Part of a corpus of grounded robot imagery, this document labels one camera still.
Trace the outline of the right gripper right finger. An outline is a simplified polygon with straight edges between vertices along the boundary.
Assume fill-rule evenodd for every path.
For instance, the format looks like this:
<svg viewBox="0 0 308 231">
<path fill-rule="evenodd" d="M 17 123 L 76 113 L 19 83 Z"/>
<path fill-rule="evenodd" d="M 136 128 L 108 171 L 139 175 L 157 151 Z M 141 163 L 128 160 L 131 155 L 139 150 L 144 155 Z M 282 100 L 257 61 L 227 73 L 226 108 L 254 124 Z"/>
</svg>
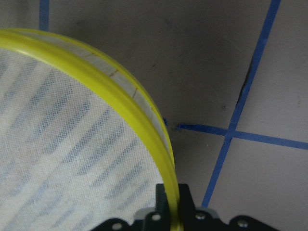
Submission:
<svg viewBox="0 0 308 231">
<path fill-rule="evenodd" d="M 180 202 L 179 215 L 181 217 L 193 217 L 196 211 L 193 197 L 188 184 L 180 183 L 179 185 Z"/>
</svg>

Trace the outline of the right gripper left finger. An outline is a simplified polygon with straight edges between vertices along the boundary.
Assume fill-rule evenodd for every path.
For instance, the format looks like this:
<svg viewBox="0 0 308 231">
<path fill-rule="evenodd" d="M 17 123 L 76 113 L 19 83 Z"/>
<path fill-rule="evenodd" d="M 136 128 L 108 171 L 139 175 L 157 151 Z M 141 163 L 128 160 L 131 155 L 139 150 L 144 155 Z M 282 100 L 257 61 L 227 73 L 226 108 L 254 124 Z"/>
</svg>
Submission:
<svg viewBox="0 0 308 231">
<path fill-rule="evenodd" d="M 167 193 L 163 184 L 155 186 L 155 211 L 163 217 L 170 216 Z"/>
</svg>

